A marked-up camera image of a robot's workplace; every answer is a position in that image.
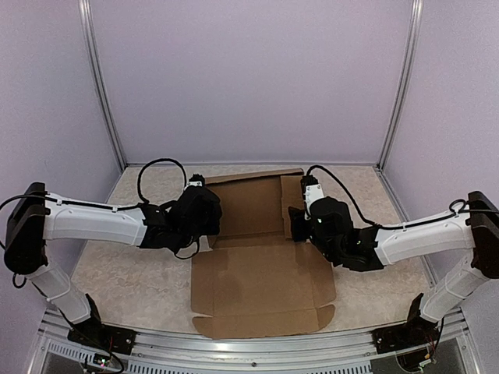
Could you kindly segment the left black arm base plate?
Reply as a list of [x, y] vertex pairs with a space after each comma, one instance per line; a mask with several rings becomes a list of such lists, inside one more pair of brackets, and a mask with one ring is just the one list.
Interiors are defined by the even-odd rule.
[[103, 324], [95, 317], [70, 325], [70, 341], [123, 355], [131, 355], [137, 332]]

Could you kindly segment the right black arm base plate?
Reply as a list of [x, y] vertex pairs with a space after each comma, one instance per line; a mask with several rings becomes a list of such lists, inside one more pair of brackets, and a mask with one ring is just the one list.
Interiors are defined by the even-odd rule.
[[407, 320], [394, 326], [377, 328], [372, 332], [378, 354], [400, 351], [422, 344], [436, 342], [439, 336], [438, 322], [421, 316], [423, 293], [413, 299]]

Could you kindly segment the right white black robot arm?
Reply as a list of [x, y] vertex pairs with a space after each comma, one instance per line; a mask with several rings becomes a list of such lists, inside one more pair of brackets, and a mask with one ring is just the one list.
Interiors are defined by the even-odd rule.
[[463, 249], [465, 256], [432, 291], [418, 296], [398, 332], [414, 346], [430, 326], [498, 277], [498, 211], [484, 194], [471, 192], [443, 213], [398, 225], [355, 228], [346, 203], [306, 188], [304, 207], [288, 208], [294, 242], [310, 242], [334, 266], [355, 272], [382, 270], [413, 257]]

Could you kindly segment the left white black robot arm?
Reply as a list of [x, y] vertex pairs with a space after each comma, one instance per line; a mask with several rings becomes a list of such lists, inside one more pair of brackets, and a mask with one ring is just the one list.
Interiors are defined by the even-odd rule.
[[72, 285], [69, 276], [45, 252], [48, 241], [81, 239], [117, 242], [140, 249], [168, 249], [174, 254], [217, 235], [222, 216], [220, 199], [202, 182], [190, 182], [177, 200], [160, 206], [138, 203], [116, 206], [67, 199], [34, 182], [11, 200], [4, 263], [27, 278], [95, 347], [109, 338], [90, 297]]

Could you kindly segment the brown cardboard box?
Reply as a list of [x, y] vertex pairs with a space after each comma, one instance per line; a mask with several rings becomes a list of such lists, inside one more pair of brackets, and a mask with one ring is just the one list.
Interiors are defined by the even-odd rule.
[[212, 339], [315, 333], [334, 318], [331, 264], [294, 242], [288, 209], [302, 208], [301, 168], [207, 179], [221, 200], [220, 232], [193, 257], [191, 309]]

